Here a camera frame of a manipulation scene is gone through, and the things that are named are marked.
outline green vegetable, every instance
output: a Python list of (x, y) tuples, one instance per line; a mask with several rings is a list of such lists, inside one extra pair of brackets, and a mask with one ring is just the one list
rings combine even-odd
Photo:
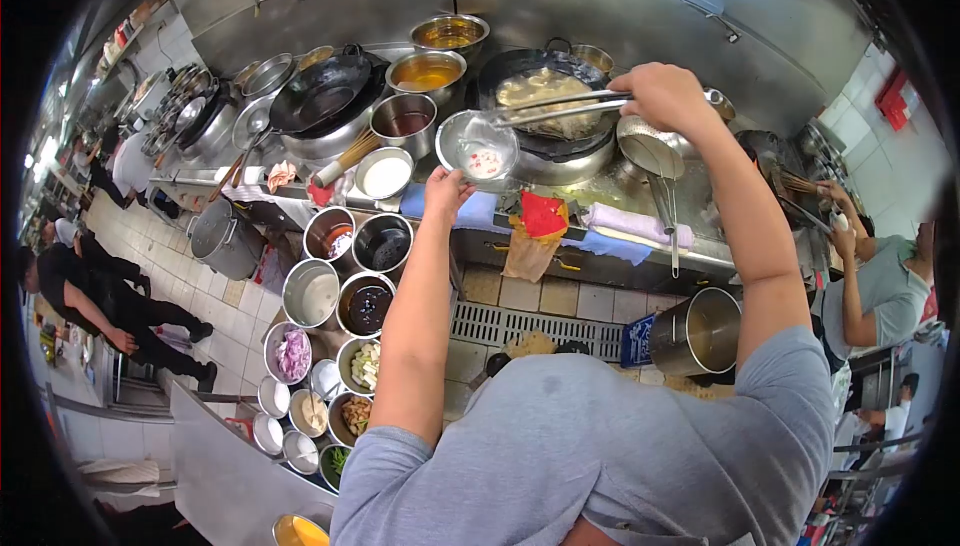
[(337, 475), (344, 473), (344, 465), (347, 464), (347, 456), (350, 454), (350, 451), (346, 448), (330, 449), (330, 465), (333, 467), (334, 473)]

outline blue plastic crate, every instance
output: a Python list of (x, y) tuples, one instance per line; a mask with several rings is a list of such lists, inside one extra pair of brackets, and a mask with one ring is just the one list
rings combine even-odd
[(620, 366), (627, 368), (653, 364), (650, 358), (650, 328), (656, 316), (656, 313), (649, 314), (624, 326), (620, 340)]

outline floor drain grate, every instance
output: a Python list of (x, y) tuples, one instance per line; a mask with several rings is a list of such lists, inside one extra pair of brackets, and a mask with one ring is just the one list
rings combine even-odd
[(496, 306), (456, 302), (450, 321), (450, 337), (503, 346), (516, 336), (541, 330), (558, 344), (582, 341), (590, 353), (607, 362), (620, 361), (620, 337), (623, 325), (600, 323), (565, 316), (512, 311)]

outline purple towel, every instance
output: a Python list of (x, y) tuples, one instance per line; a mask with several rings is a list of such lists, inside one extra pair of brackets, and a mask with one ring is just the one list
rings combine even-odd
[[(599, 202), (590, 205), (583, 222), (591, 229), (606, 227), (644, 240), (667, 245), (670, 243), (670, 236), (664, 233), (664, 224), (655, 216), (628, 213)], [(693, 230), (689, 225), (677, 225), (677, 245), (684, 250), (693, 247)]]

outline blue towel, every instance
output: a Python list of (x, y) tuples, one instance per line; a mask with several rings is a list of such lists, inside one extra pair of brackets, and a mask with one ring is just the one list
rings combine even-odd
[[(411, 184), (400, 201), (400, 212), (408, 216), (424, 216), (424, 189), (422, 183)], [(476, 192), (460, 207), (457, 222), (458, 229), (478, 229), (495, 233), (509, 234), (510, 229), (494, 225), (494, 210), (497, 208), (498, 195), (489, 192)], [(593, 230), (586, 232), (582, 241), (561, 240), (560, 245), (573, 246), (594, 254), (609, 254), (618, 259), (630, 261), (634, 265), (642, 263), (653, 249), (650, 246), (627, 240), (618, 240), (601, 236)]]

